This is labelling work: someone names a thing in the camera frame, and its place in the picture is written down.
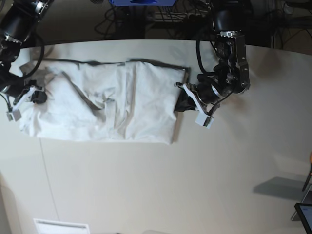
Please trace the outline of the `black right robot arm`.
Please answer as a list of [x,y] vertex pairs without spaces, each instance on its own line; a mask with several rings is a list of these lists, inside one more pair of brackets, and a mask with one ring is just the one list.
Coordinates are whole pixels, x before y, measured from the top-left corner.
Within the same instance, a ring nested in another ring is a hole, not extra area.
[[[15,0],[0,22],[0,92],[21,100],[26,92],[34,88],[30,101],[43,104],[47,100],[44,88],[29,80],[38,70],[44,58],[45,45],[36,33],[38,24],[54,2],[52,0]],[[40,54],[34,68],[23,76],[10,72],[11,64],[16,61],[22,46],[29,38],[35,39],[40,46]]]

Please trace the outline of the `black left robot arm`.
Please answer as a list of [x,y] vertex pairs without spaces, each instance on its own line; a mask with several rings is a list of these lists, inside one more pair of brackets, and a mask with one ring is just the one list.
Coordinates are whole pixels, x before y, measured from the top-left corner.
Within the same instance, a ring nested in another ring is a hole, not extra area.
[[[243,32],[254,11],[249,0],[208,0],[206,4],[209,8],[209,24],[199,30],[195,41],[201,73],[197,75],[197,84],[187,85],[201,105],[212,105],[209,114],[213,114],[230,95],[242,93],[250,87]],[[218,58],[217,65],[210,72],[203,66],[200,51],[204,36],[210,38]]]

